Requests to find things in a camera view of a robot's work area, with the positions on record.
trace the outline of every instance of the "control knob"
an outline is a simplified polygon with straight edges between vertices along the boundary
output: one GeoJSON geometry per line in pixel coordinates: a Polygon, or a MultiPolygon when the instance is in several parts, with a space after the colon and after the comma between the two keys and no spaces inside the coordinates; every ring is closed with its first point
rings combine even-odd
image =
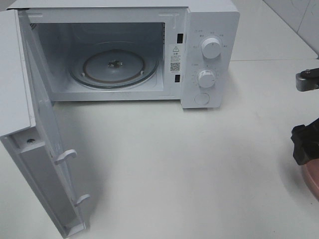
{"type": "Polygon", "coordinates": [[[221,41],[215,37],[209,37],[201,44],[201,51],[207,59],[214,59],[221,53],[221,41]]]}
{"type": "Polygon", "coordinates": [[[216,75],[213,71],[204,70],[198,74],[198,84],[202,88],[209,88],[215,84],[216,75]]]}

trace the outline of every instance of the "white tile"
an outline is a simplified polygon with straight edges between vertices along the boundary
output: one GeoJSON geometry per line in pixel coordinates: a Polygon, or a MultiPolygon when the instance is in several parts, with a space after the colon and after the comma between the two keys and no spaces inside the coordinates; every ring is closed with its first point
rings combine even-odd
{"type": "Polygon", "coordinates": [[[295,32],[310,0],[264,0],[295,32]]]}
{"type": "Polygon", "coordinates": [[[298,34],[319,53],[319,0],[311,0],[298,34]]]}
{"type": "Polygon", "coordinates": [[[240,12],[232,61],[316,59],[318,55],[262,0],[233,0],[240,12]]]}

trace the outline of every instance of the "round button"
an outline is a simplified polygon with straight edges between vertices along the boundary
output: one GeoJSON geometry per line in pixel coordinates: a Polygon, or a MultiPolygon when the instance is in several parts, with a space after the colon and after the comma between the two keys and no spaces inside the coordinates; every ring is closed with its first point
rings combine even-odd
{"type": "Polygon", "coordinates": [[[201,44],[201,51],[207,59],[214,59],[221,52],[221,42],[216,37],[210,37],[201,44]]]}
{"type": "Polygon", "coordinates": [[[198,74],[198,84],[202,88],[209,88],[215,84],[215,73],[209,70],[201,71],[198,74]]]}
{"type": "Polygon", "coordinates": [[[209,102],[209,94],[200,93],[195,96],[195,102],[199,105],[206,105],[209,102]]]}

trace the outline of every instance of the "tiled wall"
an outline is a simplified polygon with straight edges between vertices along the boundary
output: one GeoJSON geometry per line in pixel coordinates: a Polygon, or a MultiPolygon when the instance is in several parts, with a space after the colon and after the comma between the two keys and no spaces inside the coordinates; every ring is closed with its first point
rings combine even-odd
{"type": "Polygon", "coordinates": [[[319,54],[319,0],[264,0],[319,54]]]}

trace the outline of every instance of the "turntable plate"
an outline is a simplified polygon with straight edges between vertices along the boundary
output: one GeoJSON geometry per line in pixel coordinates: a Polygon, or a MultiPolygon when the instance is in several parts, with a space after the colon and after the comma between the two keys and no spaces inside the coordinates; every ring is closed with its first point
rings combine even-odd
{"type": "Polygon", "coordinates": [[[132,42],[107,42],[71,56],[70,74],[94,88],[127,87],[148,79],[158,62],[152,51],[132,42]]]}

